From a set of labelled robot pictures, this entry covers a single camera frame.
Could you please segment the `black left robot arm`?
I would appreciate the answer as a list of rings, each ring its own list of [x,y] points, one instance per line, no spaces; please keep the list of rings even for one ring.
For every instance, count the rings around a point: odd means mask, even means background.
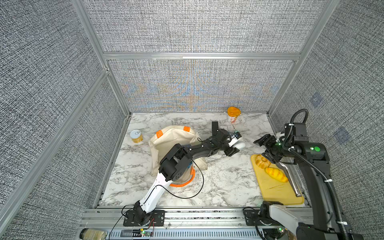
[[[197,145],[175,144],[161,160],[157,177],[146,195],[122,215],[128,218],[132,213],[138,226],[146,226],[151,222],[152,212],[164,192],[168,192],[168,187],[179,180],[189,168],[197,167],[197,159],[210,157],[219,151],[231,157],[240,151],[241,138],[239,132],[230,133],[225,129],[215,129],[211,137],[199,140]]]

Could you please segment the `cream canvas bag orange handles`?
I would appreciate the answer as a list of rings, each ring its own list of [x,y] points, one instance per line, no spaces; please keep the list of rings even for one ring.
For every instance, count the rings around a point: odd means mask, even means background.
[[[149,140],[152,155],[151,175],[155,177],[158,174],[160,161],[175,144],[195,146],[200,143],[198,141],[199,137],[200,135],[197,131],[187,126],[168,126],[157,131]],[[201,170],[208,169],[205,157],[196,159],[195,162],[196,164],[192,164],[188,167],[181,178],[171,184],[171,187],[185,187],[194,180],[196,171],[198,170],[197,168],[200,168]]]

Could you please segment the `black rectangular clock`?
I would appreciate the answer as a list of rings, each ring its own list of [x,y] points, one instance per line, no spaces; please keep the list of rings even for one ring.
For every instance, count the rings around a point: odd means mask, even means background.
[[[215,136],[219,131],[219,122],[212,121],[212,136]]]

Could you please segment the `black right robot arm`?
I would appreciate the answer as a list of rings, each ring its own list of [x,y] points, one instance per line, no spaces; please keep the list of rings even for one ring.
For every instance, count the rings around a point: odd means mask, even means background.
[[[306,127],[308,116],[307,109],[298,110],[285,124],[283,137],[277,139],[267,134],[254,143],[266,148],[262,156],[282,170],[287,178],[291,175],[282,158],[294,159],[308,188],[313,222],[305,223],[276,201],[264,201],[255,222],[279,224],[298,240],[362,240],[364,237],[354,233],[342,209],[326,147],[309,140]]]

